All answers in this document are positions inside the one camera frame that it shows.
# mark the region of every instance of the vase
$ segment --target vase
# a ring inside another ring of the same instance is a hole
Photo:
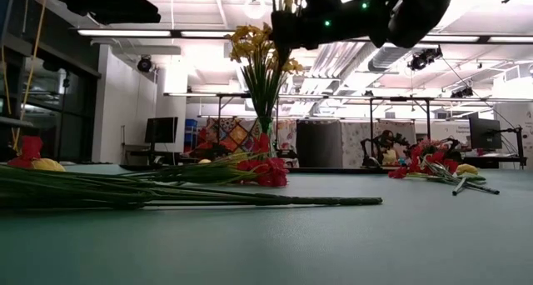
[[[268,153],[266,156],[268,158],[276,157],[276,149],[273,145],[273,131],[272,131],[272,117],[258,117],[257,121],[259,122],[259,130],[262,134],[268,136]]]

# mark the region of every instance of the green table surface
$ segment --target green table surface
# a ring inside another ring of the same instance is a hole
[[[500,196],[452,197],[448,185],[386,176],[292,174],[283,189],[243,190],[384,203],[4,212],[0,284],[532,284],[533,173],[483,175]]]

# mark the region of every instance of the computer monitor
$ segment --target computer monitor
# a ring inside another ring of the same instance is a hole
[[[500,122],[491,119],[469,118],[472,148],[501,149]]]
[[[176,141],[177,117],[149,118],[145,143],[174,143]]]

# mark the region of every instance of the rope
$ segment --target rope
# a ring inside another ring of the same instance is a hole
[[[11,110],[11,98],[9,97],[9,86],[7,85],[7,63],[6,63],[6,54],[4,51],[4,46],[2,46],[2,68],[3,68],[3,86],[4,86],[4,92],[6,93],[6,101],[7,101],[7,113],[9,116],[12,115]],[[11,135],[13,138],[13,142],[15,142],[15,130],[11,128]]]
[[[20,120],[21,121],[24,119],[24,115],[26,114],[27,97],[28,97],[28,95],[30,93],[30,85],[32,84],[33,70],[35,68],[35,58],[37,57],[37,50],[39,48],[39,41],[41,39],[42,21],[44,19],[44,13],[45,13],[45,11],[47,9],[46,5],[47,5],[47,0],[42,0],[41,17],[39,18],[39,27],[37,29],[37,37],[35,38],[35,46],[33,47],[32,64],[30,65],[30,74],[27,77],[26,92],[24,93],[24,100],[22,101],[22,111],[20,113]],[[20,128],[17,128],[17,135],[15,136],[15,140],[14,140],[14,143],[13,143],[13,146],[14,146],[15,150],[17,150],[17,144],[18,144],[19,136],[20,136]]]

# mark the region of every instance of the colorful quilt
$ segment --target colorful quilt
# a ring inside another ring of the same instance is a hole
[[[217,118],[207,119],[207,130],[217,133]],[[253,138],[259,138],[260,127],[256,120],[242,118],[221,118],[220,142],[232,153],[249,153],[253,149]]]

